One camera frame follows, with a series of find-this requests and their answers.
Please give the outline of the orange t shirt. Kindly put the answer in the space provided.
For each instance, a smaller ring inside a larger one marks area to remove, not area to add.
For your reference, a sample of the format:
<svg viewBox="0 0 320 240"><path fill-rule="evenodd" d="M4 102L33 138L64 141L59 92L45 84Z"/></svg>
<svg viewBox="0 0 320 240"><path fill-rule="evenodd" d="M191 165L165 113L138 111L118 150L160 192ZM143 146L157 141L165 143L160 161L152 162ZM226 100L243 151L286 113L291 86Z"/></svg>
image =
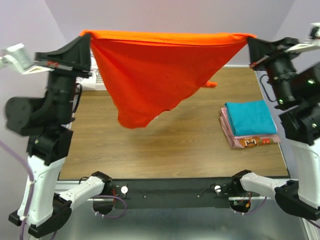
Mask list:
<svg viewBox="0 0 320 240"><path fill-rule="evenodd" d="M146 127L200 88L246 44L250 33L88 30L104 86L125 128Z"/></svg>

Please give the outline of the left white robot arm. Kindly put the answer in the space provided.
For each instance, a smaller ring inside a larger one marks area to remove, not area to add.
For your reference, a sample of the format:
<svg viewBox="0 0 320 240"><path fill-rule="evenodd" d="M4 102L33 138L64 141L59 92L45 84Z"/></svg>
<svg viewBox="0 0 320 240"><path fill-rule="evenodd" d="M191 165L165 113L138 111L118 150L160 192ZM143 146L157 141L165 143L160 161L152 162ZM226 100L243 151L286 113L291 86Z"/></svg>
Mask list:
<svg viewBox="0 0 320 240"><path fill-rule="evenodd" d="M112 192L112 179L99 171L70 190L55 191L73 136L68 124L74 121L82 92L77 78L91 75L90 43L91 35L86 33L58 50L37 52L32 61L24 58L21 44L7 49L16 65L48 73L42 98L12 97L5 105L6 127L28 137L25 192L20 208L8 219L16 226L28 226L31 239L54 235L75 208Z"/></svg>

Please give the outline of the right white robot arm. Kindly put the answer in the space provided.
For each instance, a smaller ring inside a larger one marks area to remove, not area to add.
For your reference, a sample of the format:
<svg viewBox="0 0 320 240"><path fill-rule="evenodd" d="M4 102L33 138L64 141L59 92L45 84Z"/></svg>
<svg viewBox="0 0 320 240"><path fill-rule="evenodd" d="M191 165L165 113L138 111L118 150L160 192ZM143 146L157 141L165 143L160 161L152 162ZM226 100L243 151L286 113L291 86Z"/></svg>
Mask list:
<svg viewBox="0 0 320 240"><path fill-rule="evenodd" d="M315 224L320 218L320 65L297 72L292 60L319 49L320 39L306 43L285 37L266 41L250 37L250 68L266 71L272 86L285 137L296 159L296 180L275 180L243 170L235 174L229 192L235 196L253 192L276 201L287 214Z"/></svg>

